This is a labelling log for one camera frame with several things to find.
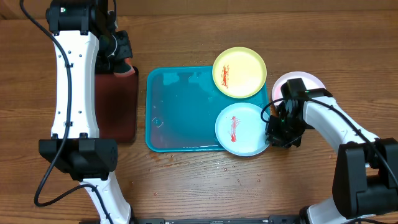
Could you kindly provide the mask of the green and pink sponge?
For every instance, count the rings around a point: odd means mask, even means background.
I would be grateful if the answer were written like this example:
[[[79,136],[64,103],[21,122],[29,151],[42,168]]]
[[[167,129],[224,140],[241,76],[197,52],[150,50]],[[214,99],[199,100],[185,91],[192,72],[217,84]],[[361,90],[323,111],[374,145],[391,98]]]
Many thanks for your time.
[[[113,73],[117,77],[128,77],[135,74],[136,69],[131,64],[130,58],[125,58],[114,65]]]

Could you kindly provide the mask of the light blue plate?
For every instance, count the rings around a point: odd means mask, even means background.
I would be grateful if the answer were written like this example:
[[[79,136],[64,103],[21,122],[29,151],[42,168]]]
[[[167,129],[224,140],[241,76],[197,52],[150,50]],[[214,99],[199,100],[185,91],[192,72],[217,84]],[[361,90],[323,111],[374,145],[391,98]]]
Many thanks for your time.
[[[235,103],[227,106],[215,122],[215,134],[219,144],[228,152],[243,157],[264,152],[270,143],[266,135],[268,114],[251,103]]]

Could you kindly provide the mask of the white plate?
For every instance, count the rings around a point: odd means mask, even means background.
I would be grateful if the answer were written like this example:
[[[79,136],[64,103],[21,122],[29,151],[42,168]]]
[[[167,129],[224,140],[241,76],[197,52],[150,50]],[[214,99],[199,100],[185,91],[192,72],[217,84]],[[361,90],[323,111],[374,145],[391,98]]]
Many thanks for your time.
[[[277,79],[272,88],[272,100],[274,101],[282,98],[282,85],[285,84],[288,80],[297,78],[302,79],[308,93],[301,93],[300,95],[297,93],[294,95],[294,98],[305,96],[308,96],[309,98],[317,98],[325,95],[322,91],[316,91],[315,93],[310,92],[310,90],[321,89],[325,87],[324,84],[317,77],[307,72],[295,71],[286,73]]]

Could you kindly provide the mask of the yellow-green plate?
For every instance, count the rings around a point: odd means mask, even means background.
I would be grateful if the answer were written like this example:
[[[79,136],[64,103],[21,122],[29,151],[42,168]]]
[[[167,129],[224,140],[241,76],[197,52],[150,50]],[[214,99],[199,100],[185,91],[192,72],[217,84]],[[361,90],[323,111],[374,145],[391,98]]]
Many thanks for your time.
[[[265,85],[267,67],[254,50],[232,47],[217,56],[212,77],[216,87],[226,96],[249,98]]]

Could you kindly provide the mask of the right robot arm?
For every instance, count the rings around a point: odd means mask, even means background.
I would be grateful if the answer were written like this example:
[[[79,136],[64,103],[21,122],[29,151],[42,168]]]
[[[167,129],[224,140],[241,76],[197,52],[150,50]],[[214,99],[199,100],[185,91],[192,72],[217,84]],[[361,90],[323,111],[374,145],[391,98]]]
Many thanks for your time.
[[[299,147],[305,130],[315,129],[337,154],[331,198],[301,209],[295,222],[372,223],[397,211],[397,140],[362,128],[325,88],[309,90],[294,78],[280,90],[277,115],[265,121],[269,144]]]

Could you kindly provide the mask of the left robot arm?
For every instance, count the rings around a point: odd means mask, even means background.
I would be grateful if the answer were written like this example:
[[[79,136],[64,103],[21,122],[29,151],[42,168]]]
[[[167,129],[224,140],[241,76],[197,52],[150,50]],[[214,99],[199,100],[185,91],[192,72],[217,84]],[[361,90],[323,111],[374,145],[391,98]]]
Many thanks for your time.
[[[39,141],[51,169],[77,181],[92,199],[101,223],[134,223],[115,169],[118,147],[100,138],[95,113],[96,72],[127,77],[136,72],[128,35],[118,30],[107,1],[52,1],[44,33],[57,56],[57,100],[50,139]]]

